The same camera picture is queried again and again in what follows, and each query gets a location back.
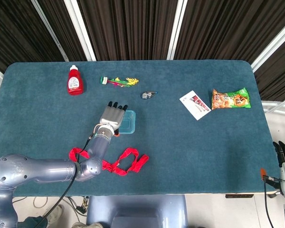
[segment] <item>snack bag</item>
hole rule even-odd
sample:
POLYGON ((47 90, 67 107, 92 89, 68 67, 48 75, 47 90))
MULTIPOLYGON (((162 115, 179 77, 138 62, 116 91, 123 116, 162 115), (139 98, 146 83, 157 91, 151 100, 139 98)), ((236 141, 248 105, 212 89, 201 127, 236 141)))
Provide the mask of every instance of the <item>snack bag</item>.
POLYGON ((211 109, 216 108, 251 108, 249 94, 245 88, 233 93, 218 93, 213 89, 211 109))

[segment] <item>person's foot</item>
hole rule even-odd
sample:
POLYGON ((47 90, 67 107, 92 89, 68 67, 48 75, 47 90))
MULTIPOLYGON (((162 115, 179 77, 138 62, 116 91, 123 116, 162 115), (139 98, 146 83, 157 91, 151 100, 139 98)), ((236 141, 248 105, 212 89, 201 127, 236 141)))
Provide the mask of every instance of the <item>person's foot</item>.
POLYGON ((62 207, 61 205, 57 205, 57 207, 55 207, 55 209, 47 216, 47 226, 50 226, 57 222, 61 215, 62 207))
POLYGON ((92 225, 86 225, 82 222, 75 223, 72 228, 104 228, 100 223, 93 223, 92 225))

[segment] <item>red strap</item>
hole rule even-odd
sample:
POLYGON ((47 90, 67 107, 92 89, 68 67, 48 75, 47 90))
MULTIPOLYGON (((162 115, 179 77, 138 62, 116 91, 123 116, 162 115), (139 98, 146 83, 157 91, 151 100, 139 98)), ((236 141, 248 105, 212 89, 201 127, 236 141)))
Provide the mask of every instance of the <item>red strap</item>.
POLYGON ((137 160, 138 155, 139 155, 139 153, 138 153, 137 149, 128 148, 123 152, 123 154, 119 157, 119 159, 116 162, 114 162, 113 164, 110 164, 107 161, 103 160, 103 170, 108 170, 109 172, 114 172, 120 176, 127 175, 129 171, 139 172, 141 167, 148 161, 149 156, 144 154, 139 160, 137 160), (131 167, 127 171, 118 168, 120 160, 128 157, 131 154, 133 154, 135 156, 135 159, 132 162, 131 167))
MULTIPOLYGON (((69 153, 70 160, 77 162, 76 154, 79 153, 84 158, 90 158, 87 151, 83 151, 80 148, 73 148, 71 149, 69 153)), ((138 150, 135 148, 127 148, 122 155, 120 155, 119 159, 114 162, 113 164, 108 163, 107 161, 103 160, 103 170, 108 170, 109 172, 116 173, 120 176, 125 176, 128 174, 129 171, 133 172, 139 172, 139 170, 142 168, 142 166, 148 161, 149 156, 144 154, 139 160, 137 160, 139 156, 138 150), (134 161, 132 162, 132 165, 130 168, 128 168, 127 171, 118 168, 120 160, 128 157, 129 155, 133 154, 135 156, 134 161)))
POLYGON ((68 157, 70 158, 71 161, 77 162, 77 159, 76 159, 76 154, 77 153, 79 153, 84 158, 90 158, 90 156, 89 156, 87 151, 83 151, 80 148, 73 148, 73 149, 71 149, 70 153, 68 153, 68 157))

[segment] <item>card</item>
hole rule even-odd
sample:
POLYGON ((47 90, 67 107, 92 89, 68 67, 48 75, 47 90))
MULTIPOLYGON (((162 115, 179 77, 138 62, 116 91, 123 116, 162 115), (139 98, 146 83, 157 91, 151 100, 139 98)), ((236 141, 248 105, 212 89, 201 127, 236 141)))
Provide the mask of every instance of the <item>card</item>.
POLYGON ((193 90, 181 97, 180 101, 196 120, 199 120, 211 111, 211 109, 199 98, 199 96, 196 95, 193 90))

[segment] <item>table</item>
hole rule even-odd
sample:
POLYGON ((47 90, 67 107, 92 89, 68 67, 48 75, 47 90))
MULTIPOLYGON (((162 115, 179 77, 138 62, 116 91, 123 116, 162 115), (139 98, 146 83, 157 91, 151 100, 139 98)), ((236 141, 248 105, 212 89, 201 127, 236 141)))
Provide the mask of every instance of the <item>table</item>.
MULTIPOLYGON (((103 171, 75 182, 69 195, 237 193, 263 191, 260 168, 278 176, 274 148, 251 66, 233 60, 152 60, 15 63, 0 89, 0 157, 21 153, 35 159, 65 159, 83 147, 109 101, 136 112, 136 130, 113 138, 105 160, 134 147, 149 161, 121 177, 103 171), (85 91, 67 93, 75 64, 85 91), (100 77, 136 77, 134 87, 101 85, 100 77), (210 106, 212 89, 245 87, 252 108, 217 109, 196 121, 179 98, 194 90, 210 106), (143 91, 157 91, 142 100, 143 91)), ((132 157, 120 167, 129 167, 132 157)), ((59 196, 68 183, 20 186, 16 196, 59 196)))

